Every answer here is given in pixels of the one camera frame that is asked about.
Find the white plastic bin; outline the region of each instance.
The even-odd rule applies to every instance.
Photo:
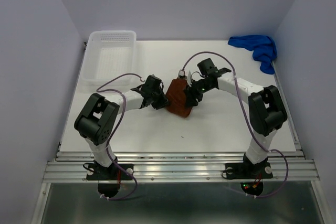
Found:
[[[95,31],[87,44],[83,60],[82,79],[94,86],[132,72],[137,35],[133,31]],[[129,77],[116,80],[114,85],[128,85]]]

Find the cable connector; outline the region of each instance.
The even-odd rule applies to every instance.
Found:
[[[183,69],[181,69],[180,71],[178,71],[178,75],[180,79],[184,79],[185,78],[185,71]]]

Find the blue cloth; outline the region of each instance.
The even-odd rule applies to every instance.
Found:
[[[270,37],[263,35],[231,37],[228,44],[243,47],[249,51],[254,50],[253,59],[261,61],[260,70],[267,74],[275,73],[271,62],[277,58],[277,48]]]

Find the white wall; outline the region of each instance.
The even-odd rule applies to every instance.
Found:
[[[62,0],[83,39],[130,29],[139,39],[273,34],[294,0]]]
[[[0,222],[30,223],[82,41],[61,0],[0,0]]]
[[[275,40],[276,68],[299,140],[316,162],[336,221],[335,19],[335,0],[295,0]]]

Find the brown object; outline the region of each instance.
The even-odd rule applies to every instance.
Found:
[[[190,115],[191,109],[193,107],[186,108],[185,101],[186,96],[183,90],[187,86],[187,80],[185,79],[174,79],[170,83],[167,90],[166,97],[169,100],[170,105],[166,109],[176,115],[186,118]]]

